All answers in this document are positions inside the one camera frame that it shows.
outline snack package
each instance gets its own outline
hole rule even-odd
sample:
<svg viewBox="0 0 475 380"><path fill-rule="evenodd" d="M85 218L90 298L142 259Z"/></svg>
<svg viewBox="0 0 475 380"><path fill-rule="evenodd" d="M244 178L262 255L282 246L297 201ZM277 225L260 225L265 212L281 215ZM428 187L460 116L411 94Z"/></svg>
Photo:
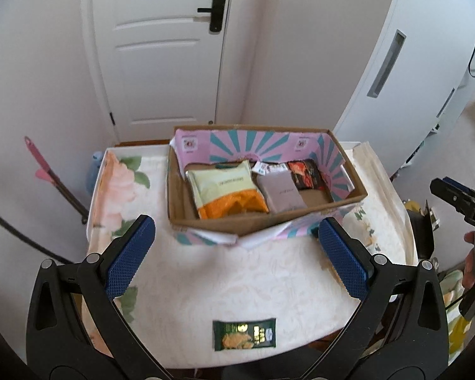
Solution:
<svg viewBox="0 0 475 380"><path fill-rule="evenodd" d="M305 209L307 207L292 180L290 171L257 176L257 183L259 183L259 188L266 197L267 206L271 213Z"/></svg>
<svg viewBox="0 0 475 380"><path fill-rule="evenodd" d="M186 178L201 219L269 212L264 196L252 181L248 160L234 168L188 170Z"/></svg>
<svg viewBox="0 0 475 380"><path fill-rule="evenodd" d="M287 166L292 171L292 178L298 190L306 190L313 188L322 190L324 188L324 180L312 159L301 161L289 161Z"/></svg>
<svg viewBox="0 0 475 380"><path fill-rule="evenodd" d="M256 162L252 168L252 172L257 173L261 176L265 176L266 174L270 174L270 173L278 173L281 171L290 171L290 170L285 163L273 164L273 163L267 163L267 162L262 162L262 161Z"/></svg>
<svg viewBox="0 0 475 380"><path fill-rule="evenodd" d="M276 347L276 319L249 322L213 321L215 351Z"/></svg>

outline human hand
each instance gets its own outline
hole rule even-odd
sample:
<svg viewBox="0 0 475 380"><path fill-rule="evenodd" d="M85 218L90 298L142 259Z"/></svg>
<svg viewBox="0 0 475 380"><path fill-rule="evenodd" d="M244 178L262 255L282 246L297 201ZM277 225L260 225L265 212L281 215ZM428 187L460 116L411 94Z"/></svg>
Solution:
<svg viewBox="0 0 475 380"><path fill-rule="evenodd" d="M475 232L470 231L465 234L465 241L467 243L473 244L475 241ZM474 260L474 250L471 251L466 256L465 260L465 271L462 278L462 286L465 289L471 289L475 284L475 276L473 275L473 260Z"/></svg>

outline door lock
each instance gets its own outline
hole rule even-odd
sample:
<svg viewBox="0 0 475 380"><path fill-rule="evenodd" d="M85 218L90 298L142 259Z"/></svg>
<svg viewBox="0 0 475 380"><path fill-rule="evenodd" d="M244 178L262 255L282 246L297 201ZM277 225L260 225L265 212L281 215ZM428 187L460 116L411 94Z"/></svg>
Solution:
<svg viewBox="0 0 475 380"><path fill-rule="evenodd" d="M225 11L225 0L213 0L211 8L199 7L197 12L207 12L211 14L209 31L219 33L223 26L223 12Z"/></svg>

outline white wardrobe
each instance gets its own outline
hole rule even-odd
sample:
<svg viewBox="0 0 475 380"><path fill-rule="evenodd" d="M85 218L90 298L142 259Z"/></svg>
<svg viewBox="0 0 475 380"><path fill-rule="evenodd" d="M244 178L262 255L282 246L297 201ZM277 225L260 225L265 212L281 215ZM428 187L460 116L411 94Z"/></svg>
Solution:
<svg viewBox="0 0 475 380"><path fill-rule="evenodd" d="M369 141L393 174L450 107L475 0L269 2L243 122Z"/></svg>

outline yellow object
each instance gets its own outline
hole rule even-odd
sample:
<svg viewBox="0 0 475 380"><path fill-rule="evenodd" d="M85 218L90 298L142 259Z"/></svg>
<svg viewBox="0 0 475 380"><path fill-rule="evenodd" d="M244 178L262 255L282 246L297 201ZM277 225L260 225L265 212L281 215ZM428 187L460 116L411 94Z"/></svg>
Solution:
<svg viewBox="0 0 475 380"><path fill-rule="evenodd" d="M454 292L453 291L449 291L448 293L445 293L443 295L443 302L444 302L445 306L448 306L453 299L454 299Z"/></svg>
<svg viewBox="0 0 475 380"><path fill-rule="evenodd" d="M201 219L269 212L264 196L252 181L248 160L223 170L188 170L186 177Z"/></svg>
<svg viewBox="0 0 475 380"><path fill-rule="evenodd" d="M415 211L416 213L422 213L421 205L414 200L407 201L404 206L407 210Z"/></svg>
<svg viewBox="0 0 475 380"><path fill-rule="evenodd" d="M462 348L466 332L469 330L471 323L466 321L463 316L457 318L452 333L449 334L449 354L455 353Z"/></svg>

